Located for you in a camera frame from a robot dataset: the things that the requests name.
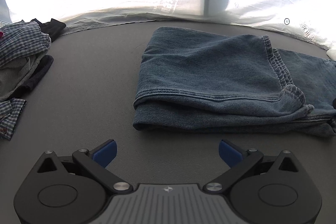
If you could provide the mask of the blue denim jeans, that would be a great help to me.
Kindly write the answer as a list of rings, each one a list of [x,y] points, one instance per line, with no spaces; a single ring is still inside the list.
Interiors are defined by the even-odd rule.
[[[269,36],[157,28],[142,55],[137,130],[335,135],[335,62]]]

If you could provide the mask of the grey crumpled garment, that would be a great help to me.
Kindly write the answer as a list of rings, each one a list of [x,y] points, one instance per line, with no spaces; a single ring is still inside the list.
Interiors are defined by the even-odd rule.
[[[10,61],[1,67],[1,101],[6,100],[28,80],[40,63],[42,55],[32,55]]]

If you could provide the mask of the black dark garment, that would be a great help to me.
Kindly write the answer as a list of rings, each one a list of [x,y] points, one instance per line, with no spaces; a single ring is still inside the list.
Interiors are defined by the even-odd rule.
[[[36,22],[41,31],[45,34],[48,34],[51,38],[51,42],[54,42],[62,33],[66,24],[60,22],[56,19],[51,19],[49,22],[41,23],[37,19],[32,19],[32,22]],[[52,63],[54,62],[54,58],[50,55],[45,55],[39,62],[39,65],[34,70],[34,73],[30,76],[28,80],[26,80],[21,86],[19,86],[11,95],[11,98],[22,98],[27,94],[31,93],[38,83],[42,80],[42,78],[49,71]]]

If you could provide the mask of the white folded garment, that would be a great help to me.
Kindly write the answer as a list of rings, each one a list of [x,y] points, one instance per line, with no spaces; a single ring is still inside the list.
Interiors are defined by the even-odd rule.
[[[329,57],[329,59],[331,59],[333,61],[336,60],[336,50],[329,49],[329,50],[327,50],[326,54]]]

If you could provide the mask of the blue plaid shirt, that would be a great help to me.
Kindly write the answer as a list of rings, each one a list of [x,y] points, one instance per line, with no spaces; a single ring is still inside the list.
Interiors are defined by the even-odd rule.
[[[1,28],[1,67],[22,57],[47,54],[51,38],[41,31],[36,22],[18,22]],[[7,98],[1,101],[1,138],[10,140],[27,101]]]

